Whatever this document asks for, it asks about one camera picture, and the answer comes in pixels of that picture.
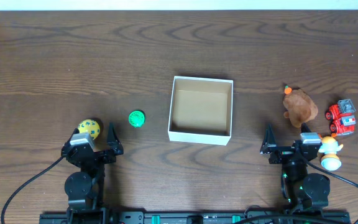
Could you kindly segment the yellow ball with blue letters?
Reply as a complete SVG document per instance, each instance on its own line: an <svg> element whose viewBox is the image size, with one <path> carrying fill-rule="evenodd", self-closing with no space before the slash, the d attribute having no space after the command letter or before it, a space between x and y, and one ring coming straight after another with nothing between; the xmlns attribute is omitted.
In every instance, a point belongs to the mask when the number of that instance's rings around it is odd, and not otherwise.
<svg viewBox="0 0 358 224"><path fill-rule="evenodd" d="M78 130L79 130L80 133L88 133L88 134L90 134L92 139L96 139L99 136L100 132L101 132L101 128L100 128L99 123L97 121L93 120L93 119L83 120L78 125Z"/></svg>

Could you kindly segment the orange and blue toy figure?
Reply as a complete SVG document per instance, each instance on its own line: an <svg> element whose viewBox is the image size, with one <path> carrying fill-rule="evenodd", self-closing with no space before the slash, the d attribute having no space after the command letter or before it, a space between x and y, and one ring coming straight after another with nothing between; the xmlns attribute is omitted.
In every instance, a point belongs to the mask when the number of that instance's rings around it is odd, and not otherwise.
<svg viewBox="0 0 358 224"><path fill-rule="evenodd" d="M319 153L322 154L320 159L321 166L328 171L335 171L341 167L342 162L337 156L337 153L343 148L343 144L331 136L320 137L321 147Z"/></svg>

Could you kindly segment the green ribbed plastic ball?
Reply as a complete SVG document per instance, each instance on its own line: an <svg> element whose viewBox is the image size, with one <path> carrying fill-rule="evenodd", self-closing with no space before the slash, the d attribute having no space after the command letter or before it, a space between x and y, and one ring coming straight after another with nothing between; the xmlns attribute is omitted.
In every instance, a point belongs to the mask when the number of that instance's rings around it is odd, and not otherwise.
<svg viewBox="0 0 358 224"><path fill-rule="evenodd" d="M145 123L145 114L141 110L134 110L129 114L128 121L131 126L141 128Z"/></svg>

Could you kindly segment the red toy fire truck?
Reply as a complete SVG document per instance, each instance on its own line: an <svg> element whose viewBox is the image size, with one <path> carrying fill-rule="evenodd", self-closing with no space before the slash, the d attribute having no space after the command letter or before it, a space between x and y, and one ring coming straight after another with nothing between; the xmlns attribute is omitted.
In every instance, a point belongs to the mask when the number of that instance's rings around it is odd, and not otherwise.
<svg viewBox="0 0 358 224"><path fill-rule="evenodd" d="M351 99L339 100L328 108L325 112L325 118L331 122L329 130L332 137L354 133L356 126L355 112L356 109Z"/></svg>

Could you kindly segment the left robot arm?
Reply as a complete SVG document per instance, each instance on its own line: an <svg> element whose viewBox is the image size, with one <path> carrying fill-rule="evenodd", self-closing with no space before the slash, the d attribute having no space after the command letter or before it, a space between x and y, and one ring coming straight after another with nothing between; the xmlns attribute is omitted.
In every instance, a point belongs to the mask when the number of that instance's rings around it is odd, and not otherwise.
<svg viewBox="0 0 358 224"><path fill-rule="evenodd" d="M116 157L124 153L112 123L108 128L107 144L107 150L95 151L91 135L75 129L62 147L61 156L80 168L79 172L71 174L65 181L68 224L118 222L117 215L103 202L104 166L116 162Z"/></svg>

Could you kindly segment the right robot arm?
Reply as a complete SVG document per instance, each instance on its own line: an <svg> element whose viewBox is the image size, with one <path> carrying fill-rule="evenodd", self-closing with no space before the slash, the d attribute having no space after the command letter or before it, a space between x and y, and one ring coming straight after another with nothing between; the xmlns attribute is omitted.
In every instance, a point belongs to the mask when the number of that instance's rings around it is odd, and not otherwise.
<svg viewBox="0 0 358 224"><path fill-rule="evenodd" d="M291 146L276 144L273 129L268 126L262 142L260 153L268 154L270 164L282 166L282 194L289 205L286 214L313 212L328 206L330 180L317 173L308 173L308 163L317 158L322 142L317 133L309 130L307 125L301 125L299 140Z"/></svg>

